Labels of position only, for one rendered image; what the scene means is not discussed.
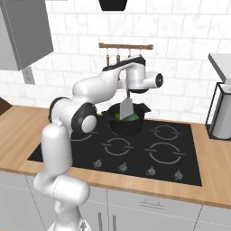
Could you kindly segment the black pot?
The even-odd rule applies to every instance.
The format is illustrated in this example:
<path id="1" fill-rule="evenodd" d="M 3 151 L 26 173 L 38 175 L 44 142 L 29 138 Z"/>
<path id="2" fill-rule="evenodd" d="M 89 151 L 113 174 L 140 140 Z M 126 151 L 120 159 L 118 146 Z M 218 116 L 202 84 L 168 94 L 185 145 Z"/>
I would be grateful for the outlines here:
<path id="1" fill-rule="evenodd" d="M 102 111 L 103 117 L 109 123 L 110 129 L 115 133 L 123 136 L 132 136 L 138 134 L 143 127 L 144 116 L 147 112 L 150 112 L 151 109 L 145 104 L 133 104 L 134 113 L 139 116 L 138 120 L 127 121 L 116 120 L 116 113 L 120 113 L 120 104 L 117 103 L 109 107 L 107 111 Z"/>

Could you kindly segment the black hob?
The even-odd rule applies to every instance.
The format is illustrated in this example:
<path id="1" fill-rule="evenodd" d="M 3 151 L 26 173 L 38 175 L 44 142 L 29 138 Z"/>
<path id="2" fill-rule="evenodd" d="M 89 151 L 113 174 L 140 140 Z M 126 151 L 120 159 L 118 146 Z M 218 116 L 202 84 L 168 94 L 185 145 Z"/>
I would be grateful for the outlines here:
<path id="1" fill-rule="evenodd" d="M 201 186 L 199 165 L 189 124 L 145 120 L 139 134 L 122 136 L 111 131 L 103 116 L 89 134 L 71 136 L 73 165 L 77 168 L 103 171 L 153 180 Z M 94 162 L 101 160 L 100 168 Z M 118 167 L 126 163 L 127 170 Z M 153 167 L 154 176 L 146 171 Z M 180 171 L 182 180 L 174 174 Z"/>

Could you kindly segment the black range hood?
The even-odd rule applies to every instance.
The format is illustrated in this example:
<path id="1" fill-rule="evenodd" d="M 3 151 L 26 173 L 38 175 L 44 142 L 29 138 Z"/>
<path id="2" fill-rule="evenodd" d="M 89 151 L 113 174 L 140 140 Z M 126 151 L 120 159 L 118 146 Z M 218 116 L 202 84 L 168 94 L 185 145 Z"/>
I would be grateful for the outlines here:
<path id="1" fill-rule="evenodd" d="M 98 0 L 103 11 L 124 11 L 127 0 Z"/>

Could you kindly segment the dark brown object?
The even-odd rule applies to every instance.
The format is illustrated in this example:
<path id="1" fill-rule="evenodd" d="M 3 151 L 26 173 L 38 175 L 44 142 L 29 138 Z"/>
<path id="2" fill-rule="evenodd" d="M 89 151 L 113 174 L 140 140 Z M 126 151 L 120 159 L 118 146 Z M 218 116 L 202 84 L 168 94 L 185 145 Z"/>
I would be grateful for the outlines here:
<path id="1" fill-rule="evenodd" d="M 12 105 L 0 97 L 0 116 L 10 109 Z"/>

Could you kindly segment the grey cupboard door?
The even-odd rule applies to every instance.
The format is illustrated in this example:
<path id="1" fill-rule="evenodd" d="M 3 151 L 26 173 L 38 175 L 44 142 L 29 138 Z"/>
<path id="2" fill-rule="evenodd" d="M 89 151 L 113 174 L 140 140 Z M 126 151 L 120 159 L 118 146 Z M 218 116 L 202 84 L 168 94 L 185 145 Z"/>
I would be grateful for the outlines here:
<path id="1" fill-rule="evenodd" d="M 112 215 L 116 214 L 116 231 L 194 231 L 196 221 L 131 208 L 108 207 L 110 231 Z"/>
<path id="2" fill-rule="evenodd" d="M 80 207 L 80 212 L 91 231 L 99 231 L 97 213 L 101 212 L 103 231 L 108 231 L 106 189 L 91 186 L 88 201 Z"/>

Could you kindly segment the grey drawer front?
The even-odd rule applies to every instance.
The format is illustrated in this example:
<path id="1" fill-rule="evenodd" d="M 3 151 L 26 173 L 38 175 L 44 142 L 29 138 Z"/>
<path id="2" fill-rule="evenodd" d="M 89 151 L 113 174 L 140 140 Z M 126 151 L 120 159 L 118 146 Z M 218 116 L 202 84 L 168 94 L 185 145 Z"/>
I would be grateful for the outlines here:
<path id="1" fill-rule="evenodd" d="M 123 192 L 109 189 L 107 191 L 108 202 L 110 205 L 116 205 L 122 208 L 133 208 L 148 212 L 155 212 L 164 215 L 171 215 L 176 217 L 187 217 L 194 219 L 201 209 L 201 205 L 193 204 L 184 201 L 163 199 L 158 197 L 151 197 L 135 193 Z M 140 207 L 140 201 L 147 201 L 149 203 L 157 203 L 160 201 L 164 205 L 164 210 Z"/>

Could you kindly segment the grey cabinet front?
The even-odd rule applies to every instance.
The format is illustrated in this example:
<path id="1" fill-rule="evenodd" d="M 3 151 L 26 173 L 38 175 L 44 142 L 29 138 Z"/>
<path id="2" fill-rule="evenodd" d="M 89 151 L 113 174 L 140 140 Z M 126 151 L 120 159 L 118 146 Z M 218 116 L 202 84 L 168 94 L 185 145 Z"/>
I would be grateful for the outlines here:
<path id="1" fill-rule="evenodd" d="M 231 209 L 203 206 L 195 231 L 231 231 Z"/>
<path id="2" fill-rule="evenodd" d="M 0 229 L 46 231 L 32 188 L 24 175 L 0 171 Z"/>

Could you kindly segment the wooden tool rail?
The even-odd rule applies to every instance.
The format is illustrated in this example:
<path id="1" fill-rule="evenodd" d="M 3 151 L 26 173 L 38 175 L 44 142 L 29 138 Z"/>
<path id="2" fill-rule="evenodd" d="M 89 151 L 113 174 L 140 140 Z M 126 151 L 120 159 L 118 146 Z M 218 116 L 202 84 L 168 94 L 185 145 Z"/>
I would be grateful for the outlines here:
<path id="1" fill-rule="evenodd" d="M 111 49 L 134 49 L 134 50 L 152 50 L 153 45 L 134 45 L 134 44 L 111 44 L 111 43 L 103 43 L 100 42 L 98 44 L 99 48 L 111 48 Z"/>

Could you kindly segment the grey wall socket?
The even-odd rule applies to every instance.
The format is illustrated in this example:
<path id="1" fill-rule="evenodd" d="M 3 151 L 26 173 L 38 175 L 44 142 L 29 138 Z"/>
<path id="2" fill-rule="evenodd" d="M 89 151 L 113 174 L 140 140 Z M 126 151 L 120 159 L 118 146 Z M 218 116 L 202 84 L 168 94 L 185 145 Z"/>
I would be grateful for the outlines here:
<path id="1" fill-rule="evenodd" d="M 32 68 L 31 67 L 26 67 L 22 70 L 23 73 L 23 79 L 24 79 L 24 83 L 25 84 L 30 84 L 30 85 L 34 85 L 35 81 L 34 81 L 34 77 L 32 74 Z"/>

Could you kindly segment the grey wall cupboard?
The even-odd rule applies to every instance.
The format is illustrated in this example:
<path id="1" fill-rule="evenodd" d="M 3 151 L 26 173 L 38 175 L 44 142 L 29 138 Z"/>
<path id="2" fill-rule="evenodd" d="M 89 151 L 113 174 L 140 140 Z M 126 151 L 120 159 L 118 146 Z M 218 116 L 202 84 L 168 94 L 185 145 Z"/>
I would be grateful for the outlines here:
<path id="1" fill-rule="evenodd" d="M 53 52 L 45 0 L 0 0 L 0 70 L 21 70 Z"/>

